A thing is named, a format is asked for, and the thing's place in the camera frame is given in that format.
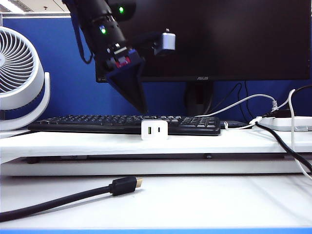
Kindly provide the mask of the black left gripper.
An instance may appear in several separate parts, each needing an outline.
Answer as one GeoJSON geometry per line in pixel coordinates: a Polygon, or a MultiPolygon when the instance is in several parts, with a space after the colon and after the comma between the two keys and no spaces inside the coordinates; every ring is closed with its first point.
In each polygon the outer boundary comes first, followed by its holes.
{"type": "Polygon", "coordinates": [[[141,83],[145,60],[137,50],[125,42],[95,42],[94,60],[96,76],[106,76],[116,91],[140,113],[146,114],[148,107],[141,83]]]}

